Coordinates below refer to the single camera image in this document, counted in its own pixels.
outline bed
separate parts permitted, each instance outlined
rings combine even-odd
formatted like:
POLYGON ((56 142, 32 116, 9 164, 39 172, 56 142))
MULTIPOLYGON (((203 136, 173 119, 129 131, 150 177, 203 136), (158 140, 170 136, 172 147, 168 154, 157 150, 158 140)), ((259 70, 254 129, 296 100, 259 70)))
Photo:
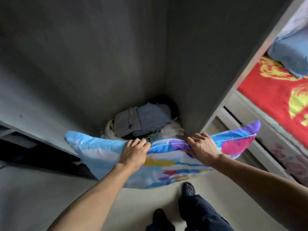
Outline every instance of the bed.
MULTIPOLYGON (((259 119, 257 142, 263 152, 255 152, 257 159, 269 171, 280 171, 276 174, 308 186, 308 77, 296 78, 263 56, 224 109, 239 124, 259 119)), ((218 114, 225 124, 230 122, 226 115, 218 114)))

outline white bed frame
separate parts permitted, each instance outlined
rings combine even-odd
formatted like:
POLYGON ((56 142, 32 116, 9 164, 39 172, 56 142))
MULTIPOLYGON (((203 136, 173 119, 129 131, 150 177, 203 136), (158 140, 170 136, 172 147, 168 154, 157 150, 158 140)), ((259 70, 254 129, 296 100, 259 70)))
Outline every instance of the white bed frame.
POLYGON ((240 99, 239 92, 236 91, 232 93, 232 95, 227 97, 225 101, 225 108, 219 108, 216 112, 216 116, 230 130, 240 128, 241 123, 247 125, 256 120, 260 120, 261 128, 257 137, 259 140, 262 140, 262 145, 265 148, 259 144, 258 141, 253 140, 249 145, 248 150, 269 172, 295 181, 295 179, 286 172, 286 170, 268 153, 268 151, 270 151, 276 143, 279 143, 284 150, 288 152, 298 151, 298 149, 268 125, 256 112, 253 112, 252 109, 243 102, 242 99, 240 99))

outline black shoe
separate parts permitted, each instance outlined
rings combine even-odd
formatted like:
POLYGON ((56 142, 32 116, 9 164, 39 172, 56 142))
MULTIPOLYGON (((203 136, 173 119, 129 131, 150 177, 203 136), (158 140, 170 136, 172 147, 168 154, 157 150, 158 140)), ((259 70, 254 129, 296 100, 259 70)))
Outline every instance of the black shoe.
POLYGON ((189 182, 184 182, 182 184, 182 197, 195 195, 196 191, 193 185, 189 182))
POLYGON ((153 225, 160 230, 175 230, 174 225, 168 221, 166 214, 161 208, 158 208, 153 213, 153 225))

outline colorful pillowcase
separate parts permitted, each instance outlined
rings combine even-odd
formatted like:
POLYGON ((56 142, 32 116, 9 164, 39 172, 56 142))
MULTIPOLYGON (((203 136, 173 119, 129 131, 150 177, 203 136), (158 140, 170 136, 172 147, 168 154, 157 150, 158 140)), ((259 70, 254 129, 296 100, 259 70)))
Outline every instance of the colorful pillowcase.
MULTIPOLYGON (((211 136, 222 154, 235 159, 256 137, 260 121, 246 127, 211 136)), ((102 179, 118 162, 126 144, 125 141, 106 140, 69 131, 65 141, 74 149, 80 159, 97 179, 102 179)), ((151 143, 144 165, 129 177, 125 188, 151 189, 186 180, 212 170, 185 149, 191 147, 183 140, 163 139, 151 143)))

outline pillow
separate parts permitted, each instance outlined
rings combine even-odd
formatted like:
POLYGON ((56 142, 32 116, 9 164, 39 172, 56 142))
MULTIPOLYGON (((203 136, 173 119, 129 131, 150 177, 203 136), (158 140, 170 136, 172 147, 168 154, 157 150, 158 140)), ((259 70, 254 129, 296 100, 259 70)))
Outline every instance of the pillow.
POLYGON ((277 38, 267 51, 268 55, 283 64, 293 75, 308 75, 308 26, 297 33, 277 38))
MULTIPOLYGON (((253 141, 260 122, 211 136, 221 153, 237 158, 253 141)), ((106 140, 69 131, 65 141, 97 179, 102 179, 118 162, 125 141, 106 140)), ((125 188, 150 189, 186 180, 212 170, 181 151, 191 147, 183 140, 163 139, 151 143, 144 165, 129 177, 125 188)))

